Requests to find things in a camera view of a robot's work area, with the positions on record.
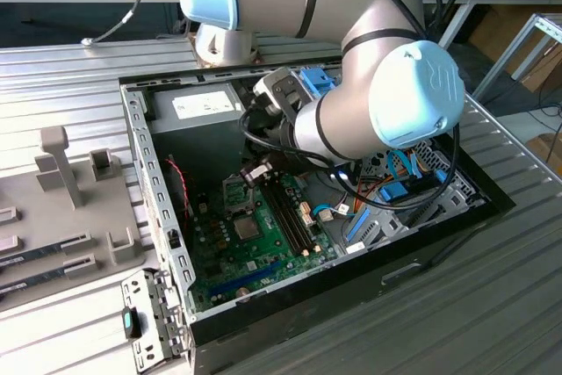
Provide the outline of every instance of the metal table surface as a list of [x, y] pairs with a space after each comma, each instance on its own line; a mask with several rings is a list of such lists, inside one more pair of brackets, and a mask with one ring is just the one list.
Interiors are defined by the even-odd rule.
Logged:
[[[260, 42], [266, 62], [335, 52], [290, 39]], [[0, 176], [34, 169], [38, 129], [63, 124], [73, 160], [109, 147], [128, 164], [149, 248], [117, 78], [194, 66], [178, 40], [0, 50]], [[516, 209], [441, 266], [224, 373], [559, 372], [562, 181], [470, 99], [461, 125], [463, 148]], [[147, 257], [143, 266], [156, 265], [154, 251]], [[0, 313], [0, 372], [135, 374], [119, 290], [132, 271]], [[186, 372], [177, 361], [157, 373]]]

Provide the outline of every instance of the blue clip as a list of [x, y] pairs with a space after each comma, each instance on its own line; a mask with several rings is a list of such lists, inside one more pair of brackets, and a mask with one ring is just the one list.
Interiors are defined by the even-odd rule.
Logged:
[[316, 98], [324, 97], [328, 91], [335, 88], [334, 79], [330, 78], [322, 68], [302, 69], [300, 77]]
[[400, 182], [395, 182], [393, 184], [383, 186], [378, 190], [378, 192], [386, 202], [390, 202], [393, 199], [407, 195], [406, 188], [404, 188], [404, 185]]

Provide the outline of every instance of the metal bracket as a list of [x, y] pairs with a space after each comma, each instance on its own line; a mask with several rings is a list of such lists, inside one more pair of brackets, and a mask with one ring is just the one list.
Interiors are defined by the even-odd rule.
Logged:
[[293, 105], [298, 102], [306, 105], [313, 101], [300, 79], [287, 68], [275, 70], [260, 79], [254, 87], [254, 94], [257, 97], [265, 95], [270, 100], [270, 104], [265, 107], [270, 116], [277, 116], [282, 112], [292, 125], [297, 120]]
[[140, 338], [132, 343], [138, 373], [187, 352], [181, 301], [166, 271], [141, 270], [121, 283], [123, 302], [139, 315]]

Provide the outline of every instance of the capacitor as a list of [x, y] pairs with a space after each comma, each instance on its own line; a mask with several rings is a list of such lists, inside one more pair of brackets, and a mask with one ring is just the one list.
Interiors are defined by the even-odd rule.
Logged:
[[[244, 296], [248, 296], [249, 295], [249, 290], [246, 287], [241, 287], [240, 289], [238, 289], [236, 291], [236, 298], [243, 298]], [[246, 298], [246, 299], [242, 299], [240, 300], [241, 303], [246, 303], [249, 301], [250, 298]]]

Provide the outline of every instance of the red wire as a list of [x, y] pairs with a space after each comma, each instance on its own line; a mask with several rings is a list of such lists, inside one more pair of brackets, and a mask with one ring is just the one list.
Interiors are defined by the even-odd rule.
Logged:
[[187, 207], [189, 206], [190, 200], [187, 197], [187, 184], [185, 184], [184, 172], [182, 172], [180, 168], [177, 167], [177, 165], [168, 158], [166, 159], [166, 163], [174, 168], [180, 180], [182, 181], [182, 187], [184, 188], [184, 230], [187, 231], [187, 220], [189, 219]]

